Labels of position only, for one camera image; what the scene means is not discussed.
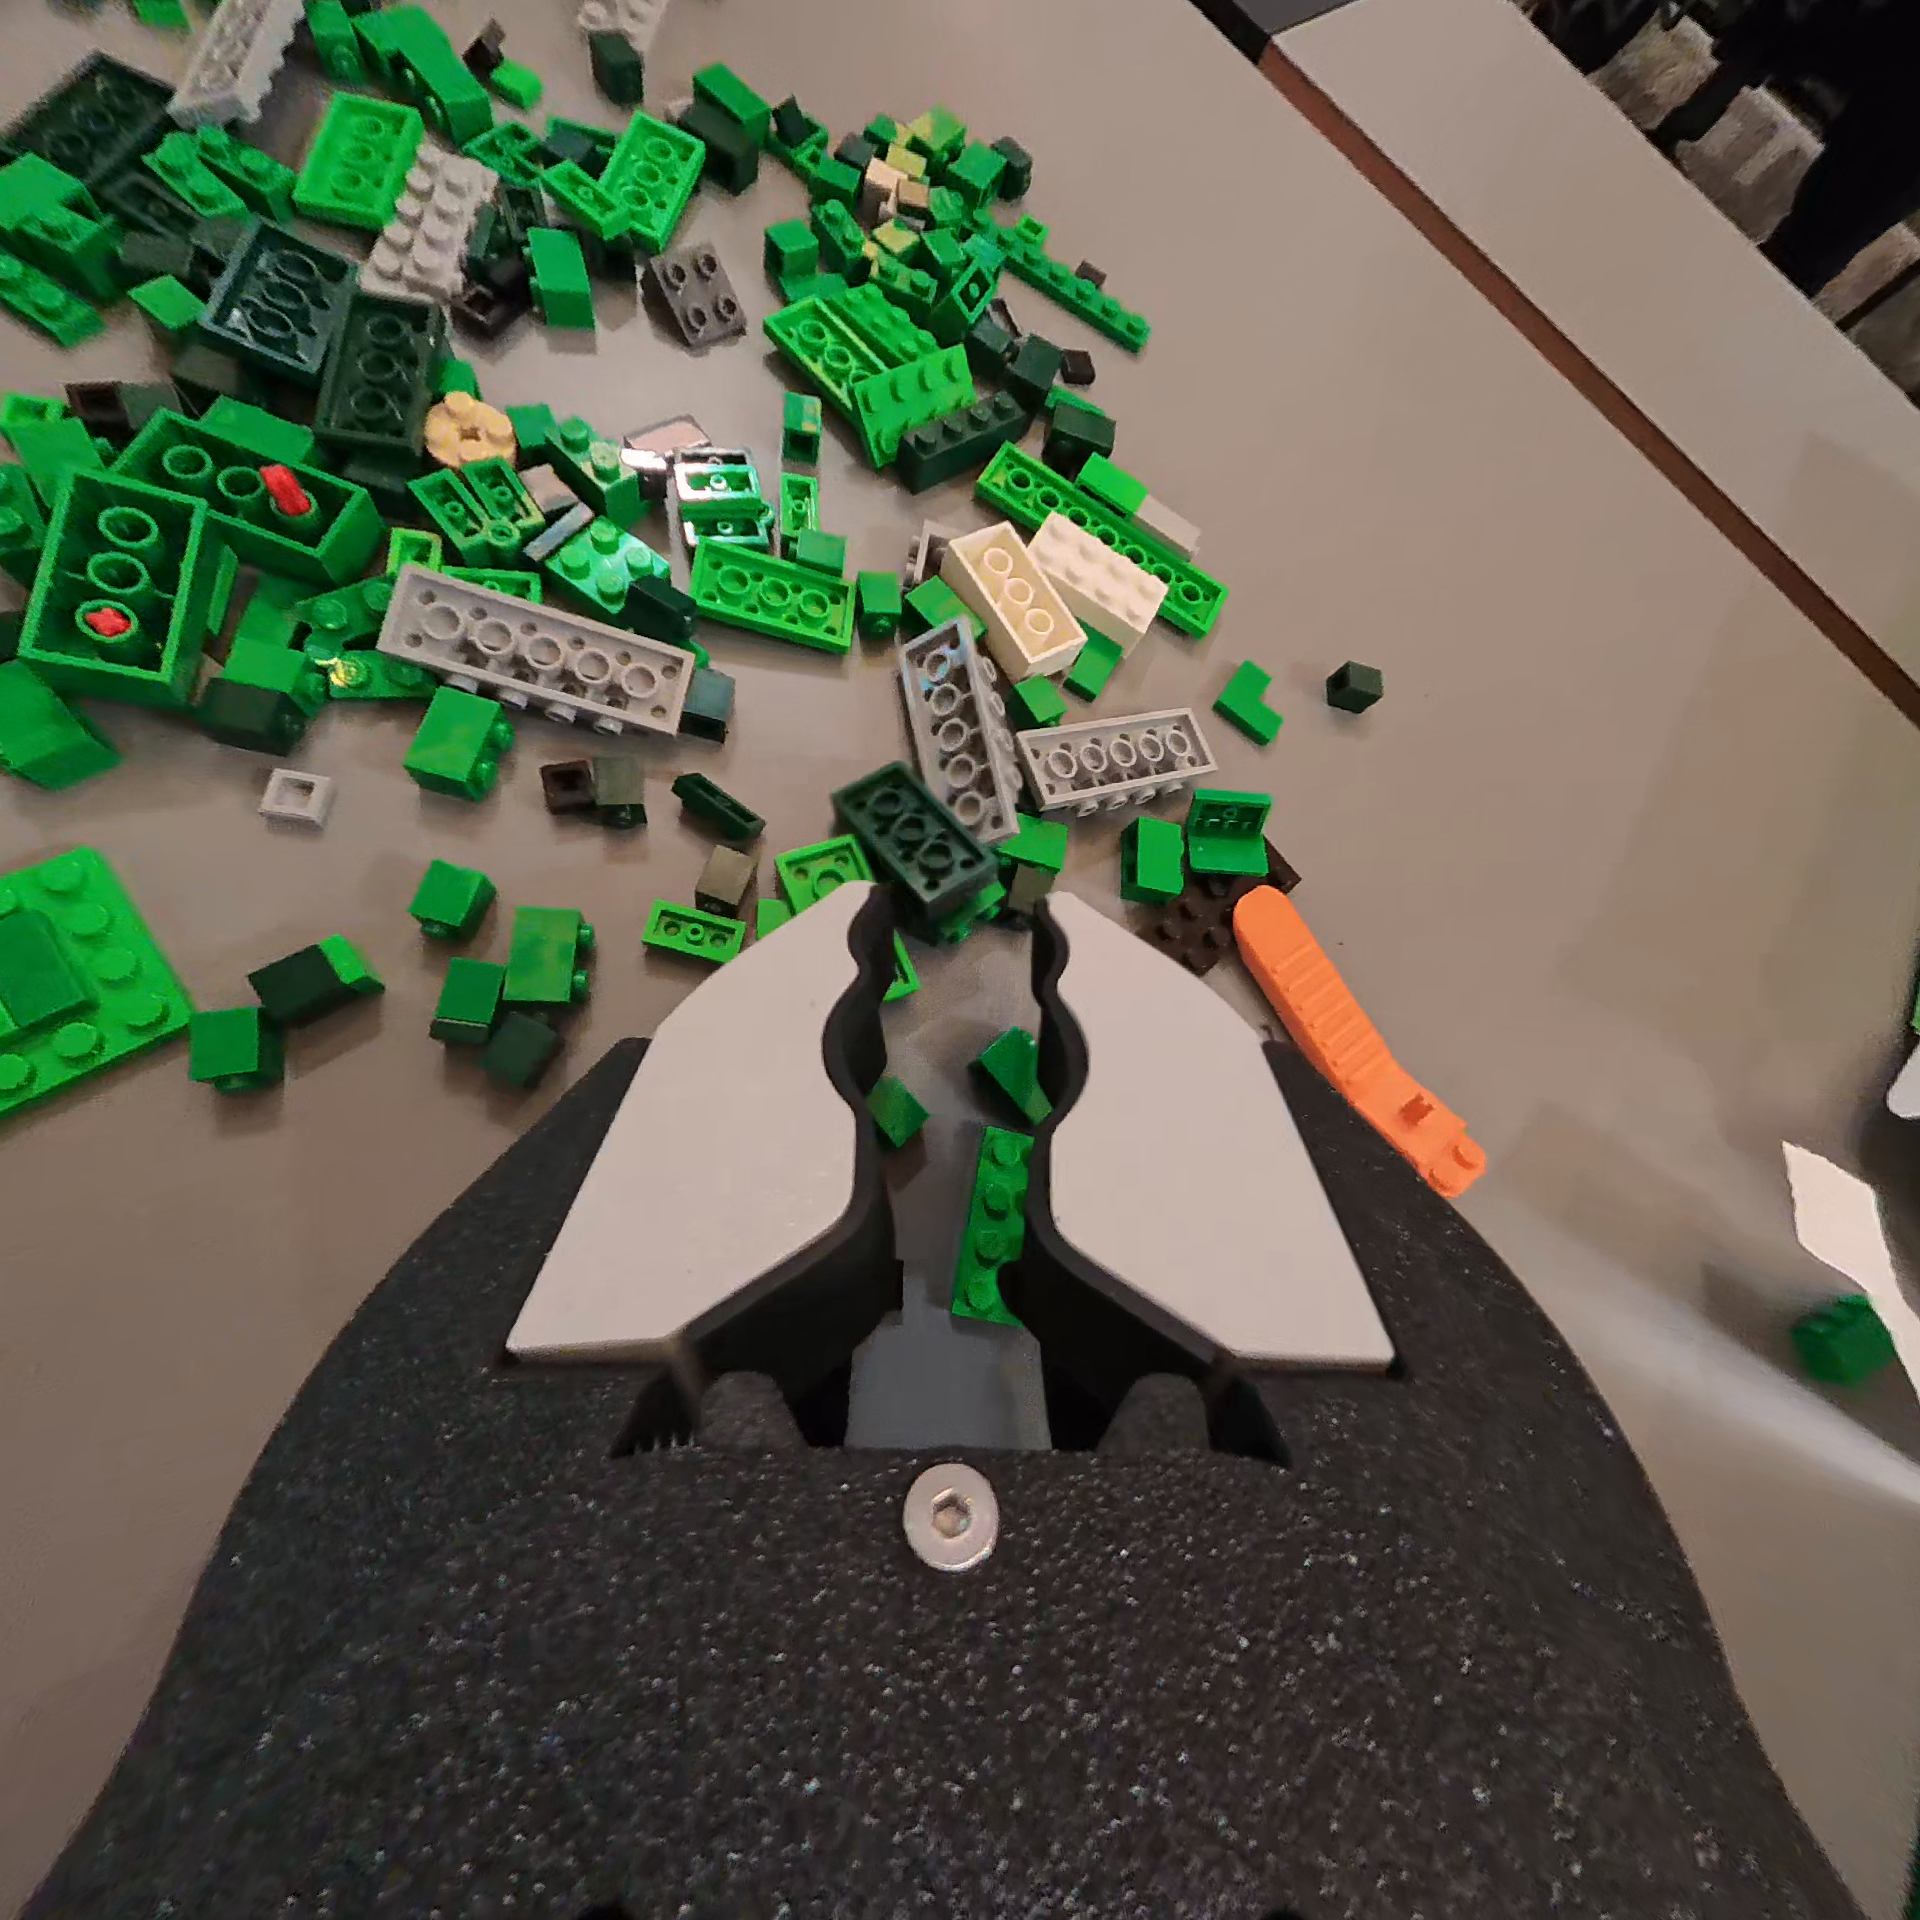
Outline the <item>white toy brick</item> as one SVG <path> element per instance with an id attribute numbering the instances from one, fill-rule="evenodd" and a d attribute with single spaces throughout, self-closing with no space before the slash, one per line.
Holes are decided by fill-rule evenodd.
<path id="1" fill-rule="evenodd" d="M 1116 642 L 1122 653 L 1140 647 L 1163 611 L 1169 583 L 1064 511 L 1050 511 L 1027 545 L 1074 619 Z"/>

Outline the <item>green toy base plate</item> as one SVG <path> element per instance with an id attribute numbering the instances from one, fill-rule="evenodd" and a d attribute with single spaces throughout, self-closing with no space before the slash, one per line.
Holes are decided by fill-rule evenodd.
<path id="1" fill-rule="evenodd" d="M 93 849 L 2 875 L 2 1117 L 187 1030 L 196 1001 Z"/>

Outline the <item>small green toy brick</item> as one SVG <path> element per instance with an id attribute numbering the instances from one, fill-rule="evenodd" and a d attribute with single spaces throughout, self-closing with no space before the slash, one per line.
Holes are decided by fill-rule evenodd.
<path id="1" fill-rule="evenodd" d="M 1855 1387 L 1896 1361 L 1894 1337 L 1863 1292 L 1843 1292 L 1807 1309 L 1789 1337 L 1800 1369 L 1830 1387 Z"/>

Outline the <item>tan round toy brick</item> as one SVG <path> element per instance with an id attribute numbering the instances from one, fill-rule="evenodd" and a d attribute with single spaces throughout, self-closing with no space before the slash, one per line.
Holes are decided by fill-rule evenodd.
<path id="1" fill-rule="evenodd" d="M 423 451 L 448 469 L 484 462 L 518 467 L 520 439 L 504 410 L 469 391 L 451 391 L 423 416 Z"/>

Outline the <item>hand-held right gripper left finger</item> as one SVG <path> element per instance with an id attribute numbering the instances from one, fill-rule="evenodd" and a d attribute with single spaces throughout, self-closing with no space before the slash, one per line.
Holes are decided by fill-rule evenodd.
<path id="1" fill-rule="evenodd" d="M 646 1041 L 507 1334 L 522 1372 L 652 1372 L 698 1417 L 767 1380 L 849 1439 L 854 1361 L 901 1308 L 867 1107 L 888 1068 L 895 904 L 846 883 L 727 961 Z"/>

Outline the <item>long grey toy plate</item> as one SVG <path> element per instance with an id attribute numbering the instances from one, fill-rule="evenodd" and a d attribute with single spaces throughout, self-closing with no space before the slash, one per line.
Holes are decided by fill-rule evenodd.
<path id="1" fill-rule="evenodd" d="M 444 684 L 602 734 L 682 729 L 695 658 L 562 609 L 403 568 L 376 647 Z"/>

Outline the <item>pile of green toy bricks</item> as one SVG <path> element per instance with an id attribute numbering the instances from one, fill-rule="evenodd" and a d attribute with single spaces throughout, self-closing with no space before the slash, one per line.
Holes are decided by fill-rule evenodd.
<path id="1" fill-rule="evenodd" d="M 633 109 L 618 132 L 572 127 L 582 141 L 544 146 L 520 126 L 487 132 L 478 82 L 466 82 L 451 45 L 419 8 L 340 20 L 366 45 L 371 73 L 391 92 L 377 102 L 340 88 L 326 106 L 300 181 L 242 140 L 187 132 L 167 120 L 158 82 L 107 55 L 78 67 L 57 92 L 6 129 L 6 306 L 73 345 L 99 330 L 99 300 L 131 291 L 120 273 L 123 233 L 163 213 L 132 240 L 204 252 L 192 288 L 155 282 L 137 294 L 158 324 L 179 321 L 186 410 L 151 406 L 109 422 L 93 398 L 6 396 L 6 574 L 26 589 L 6 613 L 6 780 L 61 798 L 120 765 L 86 702 L 119 705 L 187 729 L 224 753 L 286 756 L 318 713 L 343 693 L 409 705 L 415 722 L 403 754 L 409 791 L 443 804 L 491 804 L 520 719 L 580 734 L 591 749 L 551 765 L 548 810 L 603 825 L 644 827 L 644 770 L 611 753 L 634 740 L 681 749 L 693 736 L 727 736 L 734 681 L 709 658 L 698 628 L 723 628 L 767 645 L 841 661 L 860 637 L 892 642 L 901 589 L 890 571 L 846 576 L 846 541 L 809 518 L 787 516 L 801 478 L 776 473 L 758 491 L 752 446 L 682 446 L 636 454 L 591 418 L 548 406 L 507 406 L 518 467 L 463 469 L 423 451 L 423 416 L 441 396 L 469 391 L 443 377 L 444 306 L 463 324 L 510 324 L 528 297 L 557 326 L 593 326 L 591 273 L 644 266 L 658 300 L 676 306 L 695 350 L 747 321 L 709 248 L 676 251 L 703 177 L 752 189 L 771 146 L 813 204 L 805 218 L 767 228 L 769 273 L 787 297 L 767 318 L 769 349 L 794 380 L 782 386 L 787 454 L 813 462 L 821 403 L 849 420 L 860 460 L 901 464 L 910 486 L 987 467 L 978 486 L 1025 544 L 1050 511 L 1064 511 L 1169 583 L 1157 615 L 1206 637 L 1229 589 L 1169 544 L 1163 525 L 1129 518 L 1121 492 L 1094 492 L 1049 462 L 1021 454 L 1034 413 L 1069 433 L 1077 396 L 1058 396 L 1061 356 L 1046 338 L 993 331 L 1003 266 L 1063 312 L 1142 350 L 1152 326 L 1101 282 L 1069 273 L 1046 251 L 1034 218 L 1032 166 L 1017 140 L 984 141 L 964 115 L 934 103 L 910 127 L 895 115 L 867 132 L 895 136 L 907 227 L 895 218 L 900 176 L 878 166 L 866 183 L 843 164 L 829 129 L 799 102 L 769 103 L 727 62 L 693 76 L 679 120 Z M 376 647 L 397 574 L 421 565 L 463 583 L 682 647 L 695 658 L 682 729 L 602 734 L 580 723 L 461 693 Z M 1043 807 L 1101 812 L 1122 801 L 1180 792 L 1211 773 L 1210 744 L 1188 708 L 1129 719 L 1121 747 L 1088 736 L 1088 773 L 1069 753 L 1049 761 L 1071 773 L 1067 792 L 1046 789 L 1046 736 L 1003 740 L 987 670 L 987 743 L 955 771 L 969 801 L 930 798 L 907 765 L 888 765 L 834 796 L 856 839 L 807 849 L 791 899 L 879 880 L 901 911 L 946 938 L 990 917 L 1003 889 L 997 847 L 1015 820 L 1021 779 L 1050 796 Z M 73 849 L 24 849 L 6 831 L 6 872 Z M 127 886 L 127 875 L 109 865 Z M 337 1018 L 388 989 L 363 946 L 326 925 L 253 971 L 236 1006 L 198 1006 L 187 1030 L 39 1104 L 86 1099 L 114 1071 L 157 1048 L 187 1042 L 191 1076 L 221 1099 L 278 1086 L 282 1041 Z M 7 1126 L 26 1120 L 6 1117 Z M 6 1143 L 6 1308 L 26 1298 L 30 1169 Z"/>

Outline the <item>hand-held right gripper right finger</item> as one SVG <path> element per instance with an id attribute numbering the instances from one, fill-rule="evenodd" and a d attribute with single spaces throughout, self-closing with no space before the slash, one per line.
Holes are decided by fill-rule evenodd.
<path id="1" fill-rule="evenodd" d="M 1390 1380 L 1397 1343 L 1274 1048 L 1077 895 L 1038 907 L 1032 955 L 1049 1111 L 1003 1295 L 1055 1447 L 1116 1436 L 1152 1376 L 1198 1391 L 1214 1448 L 1284 1448 L 1265 1380 Z"/>

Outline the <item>orange brick separator tool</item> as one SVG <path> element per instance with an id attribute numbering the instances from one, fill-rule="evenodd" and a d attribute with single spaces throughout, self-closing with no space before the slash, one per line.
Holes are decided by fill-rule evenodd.
<path id="1" fill-rule="evenodd" d="M 1465 1122 L 1386 1048 L 1306 916 L 1271 884 L 1234 907 L 1240 961 L 1308 1063 L 1447 1200 L 1486 1172 Z"/>

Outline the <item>adjacent grey desk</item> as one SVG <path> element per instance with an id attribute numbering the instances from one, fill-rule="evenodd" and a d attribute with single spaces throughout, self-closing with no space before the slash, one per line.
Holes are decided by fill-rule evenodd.
<path id="1" fill-rule="evenodd" d="M 1915 406 L 1511 5 L 1365 3 L 1261 76 L 1908 723 Z"/>

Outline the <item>cream toy brick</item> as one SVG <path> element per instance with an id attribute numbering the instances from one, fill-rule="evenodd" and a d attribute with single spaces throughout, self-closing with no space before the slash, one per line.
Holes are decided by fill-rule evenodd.
<path id="1" fill-rule="evenodd" d="M 1087 633 L 1009 522 L 946 541 L 943 579 L 981 619 L 1009 683 L 1071 670 Z"/>

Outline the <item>white paper scrap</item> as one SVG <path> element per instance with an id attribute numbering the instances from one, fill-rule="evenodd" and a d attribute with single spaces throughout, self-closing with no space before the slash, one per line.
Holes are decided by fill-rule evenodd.
<path id="1" fill-rule="evenodd" d="M 1783 1164 L 1800 1245 L 1874 1308 L 1898 1362 L 1917 1380 L 1917 1313 L 1898 1279 L 1876 1191 L 1792 1142 L 1783 1143 Z"/>

